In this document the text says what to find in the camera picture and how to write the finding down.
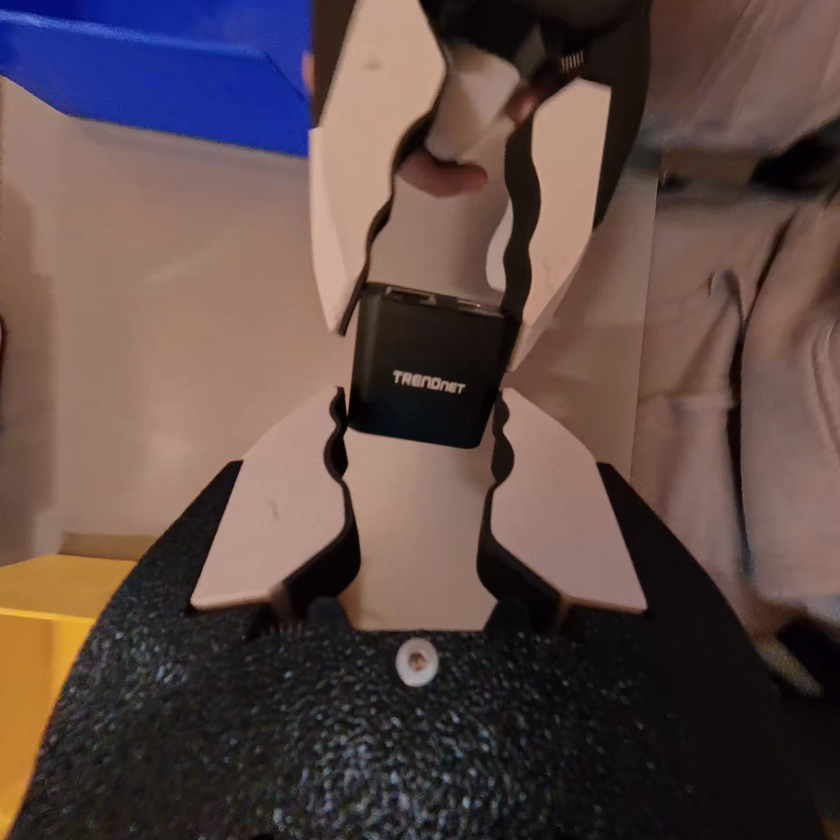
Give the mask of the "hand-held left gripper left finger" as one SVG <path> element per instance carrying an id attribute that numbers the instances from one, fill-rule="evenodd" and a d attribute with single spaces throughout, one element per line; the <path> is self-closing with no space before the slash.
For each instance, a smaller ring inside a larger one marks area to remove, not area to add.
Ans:
<path id="1" fill-rule="evenodd" d="M 344 480 L 348 426 L 332 386 L 279 420 L 241 461 L 191 595 L 198 612 L 263 604 L 302 617 L 340 596 L 361 570 L 361 545 Z"/>

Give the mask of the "yellow plastic bin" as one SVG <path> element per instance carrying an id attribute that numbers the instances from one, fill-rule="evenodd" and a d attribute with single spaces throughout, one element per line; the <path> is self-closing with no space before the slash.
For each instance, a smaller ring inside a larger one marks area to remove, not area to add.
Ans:
<path id="1" fill-rule="evenodd" d="M 137 563 L 47 554 L 1 569 L 1 837 L 89 633 Z"/>

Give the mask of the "person's grey clothing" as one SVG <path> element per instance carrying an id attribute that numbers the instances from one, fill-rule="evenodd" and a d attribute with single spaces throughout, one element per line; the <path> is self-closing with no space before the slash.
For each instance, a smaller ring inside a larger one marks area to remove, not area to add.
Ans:
<path id="1" fill-rule="evenodd" d="M 632 482 L 773 675 L 838 704 L 838 2 L 654 2 Z"/>

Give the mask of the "person's right hand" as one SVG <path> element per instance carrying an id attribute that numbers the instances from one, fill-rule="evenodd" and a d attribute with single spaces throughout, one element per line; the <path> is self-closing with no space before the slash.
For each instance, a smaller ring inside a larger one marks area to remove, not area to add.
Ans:
<path id="1" fill-rule="evenodd" d="M 397 175 L 435 197 L 478 193 L 488 184 L 488 174 L 480 165 L 439 160 L 424 146 L 406 157 Z"/>

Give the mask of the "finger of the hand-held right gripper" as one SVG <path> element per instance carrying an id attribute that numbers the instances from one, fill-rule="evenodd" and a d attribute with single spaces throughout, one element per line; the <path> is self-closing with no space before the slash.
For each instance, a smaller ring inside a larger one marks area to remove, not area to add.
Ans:
<path id="1" fill-rule="evenodd" d="M 344 335 L 448 63 L 418 1 L 312 2 L 310 55 L 311 261 L 328 330 Z"/>
<path id="2" fill-rule="evenodd" d="M 512 227 L 504 309 L 519 324 L 509 371 L 549 326 L 590 242 L 610 107 L 609 87 L 576 78 L 543 101 L 507 142 Z"/>

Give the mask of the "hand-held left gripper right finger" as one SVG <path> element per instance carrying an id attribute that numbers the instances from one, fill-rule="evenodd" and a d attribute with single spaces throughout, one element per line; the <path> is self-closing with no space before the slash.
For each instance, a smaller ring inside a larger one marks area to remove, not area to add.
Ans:
<path id="1" fill-rule="evenodd" d="M 568 606 L 643 615 L 647 598 L 594 456 L 512 388 L 493 415 L 480 582 L 532 622 L 556 622 Z"/>

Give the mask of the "blue plastic bin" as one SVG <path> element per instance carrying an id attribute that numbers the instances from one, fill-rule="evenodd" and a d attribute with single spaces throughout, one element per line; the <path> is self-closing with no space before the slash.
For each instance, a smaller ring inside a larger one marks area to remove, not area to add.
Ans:
<path id="1" fill-rule="evenodd" d="M 67 116 L 305 158 L 301 1 L 2 1 L 1 71 Z"/>

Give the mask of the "black network adapter box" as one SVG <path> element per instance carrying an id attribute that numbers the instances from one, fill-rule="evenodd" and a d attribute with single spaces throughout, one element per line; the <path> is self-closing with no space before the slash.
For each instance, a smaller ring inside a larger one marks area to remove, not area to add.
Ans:
<path id="1" fill-rule="evenodd" d="M 478 301 L 379 283 L 362 290 L 358 315 L 348 425 L 362 434 L 476 448 L 519 319 Z"/>

